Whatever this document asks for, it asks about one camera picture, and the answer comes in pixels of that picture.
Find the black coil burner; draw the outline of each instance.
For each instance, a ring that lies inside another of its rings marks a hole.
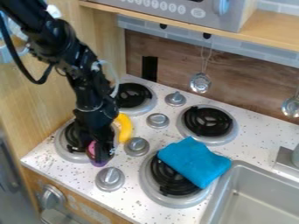
[[[220,137],[233,125],[233,120],[215,108],[191,107],[184,115],[185,126],[198,137]]]
[[[152,97],[152,93],[145,86],[137,83],[124,83],[120,85],[116,103],[120,108],[132,109]]]
[[[160,185],[160,191],[164,196],[184,196],[200,191],[188,179],[171,169],[166,163],[154,156],[150,164],[154,180]]]
[[[68,143],[68,145],[66,147],[69,152],[71,152],[71,153],[74,153],[75,151],[76,152],[85,152],[84,150],[80,150],[79,139],[78,139],[77,133],[74,128],[74,122],[67,125],[66,131],[65,131],[65,137],[66,137],[66,141]]]

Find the microwave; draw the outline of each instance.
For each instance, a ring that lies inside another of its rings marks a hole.
[[[256,0],[88,0],[161,18],[239,32],[256,10]]]

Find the faucet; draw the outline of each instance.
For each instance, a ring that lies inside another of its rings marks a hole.
[[[293,165],[299,169],[299,144],[295,147],[291,155],[291,160]]]
[[[294,150],[281,147],[277,154],[274,169],[299,178],[299,144]]]

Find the backsplash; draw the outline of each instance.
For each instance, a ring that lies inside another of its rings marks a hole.
[[[260,0],[258,6],[261,10],[299,16],[299,0]],[[121,15],[118,17],[118,25],[127,30],[143,32],[195,46],[210,46],[210,42],[212,41],[212,48],[216,50],[299,68],[299,52],[242,42],[215,35],[209,40],[204,40],[201,32],[189,31],[169,25],[166,28],[161,28],[160,24],[157,23]]]
[[[190,79],[202,64],[200,47],[138,31],[125,35],[128,74],[141,77],[143,57],[157,57],[157,82],[191,92]],[[212,86],[204,97],[299,124],[281,111],[299,85],[299,68],[213,50],[206,72]]]

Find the wooden cabinet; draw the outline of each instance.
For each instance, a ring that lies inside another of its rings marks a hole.
[[[111,224],[129,224],[131,222],[108,211],[106,208],[99,206],[92,201],[79,196],[79,194],[70,191],[64,186],[54,182],[44,176],[37,174],[27,168],[24,168],[24,174],[29,182],[29,187],[36,193],[41,194],[43,186],[55,186],[66,196],[66,208],[74,214],[91,223],[111,223]]]
[[[101,60],[115,65],[121,76],[126,73],[123,29],[117,27],[116,15],[79,6],[77,0],[49,0],[62,12]],[[35,79],[47,65],[30,54],[22,61]],[[10,142],[17,165],[24,176],[19,159],[50,136],[73,116],[75,96],[65,77],[52,71],[44,85],[30,83],[14,63],[0,65],[0,119]],[[29,178],[24,178],[27,186]]]
[[[100,3],[80,1],[80,5],[90,9],[119,13],[125,16],[140,18],[159,24],[173,25],[185,28],[187,30],[207,32],[221,37],[239,39],[265,46],[278,47],[299,52],[299,17],[296,16],[258,10],[249,18],[241,31],[239,33],[235,33],[179,22],[168,18],[151,16],[148,14],[143,14],[132,10],[124,10]]]

